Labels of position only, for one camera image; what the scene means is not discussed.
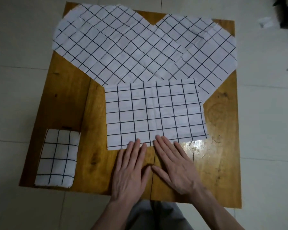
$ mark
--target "forearm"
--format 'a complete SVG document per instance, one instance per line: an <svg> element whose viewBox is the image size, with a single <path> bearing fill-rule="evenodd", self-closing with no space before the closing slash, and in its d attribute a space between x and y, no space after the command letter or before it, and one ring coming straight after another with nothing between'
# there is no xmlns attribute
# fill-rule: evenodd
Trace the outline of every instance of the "forearm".
<svg viewBox="0 0 288 230"><path fill-rule="evenodd" d="M198 210L212 230L243 229L235 218L215 199L212 193L200 187L190 196L191 203Z"/></svg>
<svg viewBox="0 0 288 230"><path fill-rule="evenodd" d="M110 201L91 230L124 229L131 208L120 201Z"/></svg>

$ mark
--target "rectangular grid paper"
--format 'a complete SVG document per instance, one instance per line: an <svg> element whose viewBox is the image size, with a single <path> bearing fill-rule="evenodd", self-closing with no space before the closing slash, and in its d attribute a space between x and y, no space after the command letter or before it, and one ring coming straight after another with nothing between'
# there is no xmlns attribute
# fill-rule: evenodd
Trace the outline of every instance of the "rectangular grid paper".
<svg viewBox="0 0 288 230"><path fill-rule="evenodd" d="M35 185L71 187L75 177L80 133L48 129Z"/></svg>
<svg viewBox="0 0 288 230"><path fill-rule="evenodd" d="M136 138L152 146L157 134L171 142L207 139L197 89L194 79L106 86L108 150Z"/></svg>
<svg viewBox="0 0 288 230"><path fill-rule="evenodd" d="M61 20L53 50L100 85L168 80L185 52L135 11L81 4Z"/></svg>
<svg viewBox="0 0 288 230"><path fill-rule="evenodd" d="M169 79L194 78L204 102L237 68L235 38L211 19L168 14L156 26L187 50Z"/></svg>

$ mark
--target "finger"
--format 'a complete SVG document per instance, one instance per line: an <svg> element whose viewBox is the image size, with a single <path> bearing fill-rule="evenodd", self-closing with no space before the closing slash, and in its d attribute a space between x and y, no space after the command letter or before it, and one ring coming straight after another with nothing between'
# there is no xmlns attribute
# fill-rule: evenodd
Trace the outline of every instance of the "finger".
<svg viewBox="0 0 288 230"><path fill-rule="evenodd" d="M124 158L123 158L122 169L125 169L128 166L130 153L132 151L132 147L133 147L133 142L130 141L128 146L127 146Z"/></svg>
<svg viewBox="0 0 288 230"><path fill-rule="evenodd" d="M191 161L191 159L188 157L188 155L185 153L185 151L177 141L174 141L174 146L177 148L178 152L184 159Z"/></svg>
<svg viewBox="0 0 288 230"><path fill-rule="evenodd" d="M163 149L161 148L161 146L157 140L154 140L153 144L154 144L156 151L157 151L158 155L160 156L161 160L164 162L166 168L168 168L169 164L172 163L172 161L167 156L167 154L163 151Z"/></svg>
<svg viewBox="0 0 288 230"><path fill-rule="evenodd" d="M123 154L124 154L124 150L121 148L119 150L119 154L117 156L117 162L116 162L116 167L115 167L115 171L116 172L118 172L121 169L121 167L122 167Z"/></svg>
<svg viewBox="0 0 288 230"><path fill-rule="evenodd" d="M161 139L177 158L181 158L177 148L165 136L162 136Z"/></svg>
<svg viewBox="0 0 288 230"><path fill-rule="evenodd" d="M147 149L146 143L142 144L140 155L134 167L135 170L141 171L145 159L146 149Z"/></svg>
<svg viewBox="0 0 288 230"><path fill-rule="evenodd" d="M145 172L142 176L142 179L141 179L141 188L142 188L142 191L144 192L145 190L145 187L146 187L146 184L147 184L147 181L150 177L150 172L151 172L151 166L148 166L146 169L145 169Z"/></svg>
<svg viewBox="0 0 288 230"><path fill-rule="evenodd" d="M171 179L169 178L169 175L167 174L167 172L165 172L163 169L153 165L151 166L151 168L153 169L153 171L155 171L160 178L162 178L169 186L172 186L172 182Z"/></svg>
<svg viewBox="0 0 288 230"><path fill-rule="evenodd" d="M130 155L130 160L128 163L128 167L134 169L134 165L137 162L139 149L140 149L140 139L136 139L133 145L133 149Z"/></svg>
<svg viewBox="0 0 288 230"><path fill-rule="evenodd" d="M156 140L158 141L160 147L165 152L165 154L171 159L171 161L177 160L177 157L173 154L173 152L169 149L169 147L165 144L161 136L156 135Z"/></svg>

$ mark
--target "white floor tile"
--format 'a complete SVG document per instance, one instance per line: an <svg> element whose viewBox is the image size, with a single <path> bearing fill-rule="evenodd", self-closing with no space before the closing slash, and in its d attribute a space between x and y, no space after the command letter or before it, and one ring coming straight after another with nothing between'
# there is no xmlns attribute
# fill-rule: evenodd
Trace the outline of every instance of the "white floor tile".
<svg viewBox="0 0 288 230"><path fill-rule="evenodd" d="M238 86L240 156L288 161L288 89Z"/></svg>
<svg viewBox="0 0 288 230"><path fill-rule="evenodd" d="M0 140L29 142L47 70L0 67Z"/></svg>
<svg viewBox="0 0 288 230"><path fill-rule="evenodd" d="M66 192L60 230L90 229L110 200L109 196Z"/></svg>
<svg viewBox="0 0 288 230"><path fill-rule="evenodd" d="M97 0L73 0L96 4ZM0 65L48 69L66 0L0 0Z"/></svg>
<svg viewBox="0 0 288 230"><path fill-rule="evenodd" d="M162 13L235 21L238 83L288 88L288 30L279 28L275 0L162 0ZM261 29L258 19L274 27Z"/></svg>
<svg viewBox="0 0 288 230"><path fill-rule="evenodd" d="M209 230L210 228L205 223L203 218L200 216L200 213L194 208L192 204L187 203L177 203L180 208L182 214L192 226L193 229L196 230ZM235 215L235 211L233 208L225 208L232 216Z"/></svg>
<svg viewBox="0 0 288 230"><path fill-rule="evenodd" d="M0 142L0 229L58 229L64 193L18 186L27 150Z"/></svg>
<svg viewBox="0 0 288 230"><path fill-rule="evenodd" d="M100 5L122 4L135 10L158 12L161 11L161 0L99 0Z"/></svg>
<svg viewBox="0 0 288 230"><path fill-rule="evenodd" d="M288 162L241 159L241 184L245 229L288 229Z"/></svg>

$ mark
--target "wooden table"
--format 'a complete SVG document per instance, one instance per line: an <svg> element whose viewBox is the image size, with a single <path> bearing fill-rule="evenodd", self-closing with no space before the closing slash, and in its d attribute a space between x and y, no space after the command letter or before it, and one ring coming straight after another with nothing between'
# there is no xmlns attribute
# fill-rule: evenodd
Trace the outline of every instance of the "wooden table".
<svg viewBox="0 0 288 230"><path fill-rule="evenodd" d="M77 3L67 2L64 15ZM138 11L151 24L165 14ZM215 20L232 35L234 21ZM241 208L240 152L236 71L204 103L208 140L182 143L200 173L203 183L225 207ZM117 150L107 151L107 127L104 88L53 52L35 120L20 186L35 187L39 155L46 129L80 131L81 139L73 186L70 189L110 195L111 175ZM153 147L146 153L144 166L160 166ZM152 174L143 199L187 202Z"/></svg>

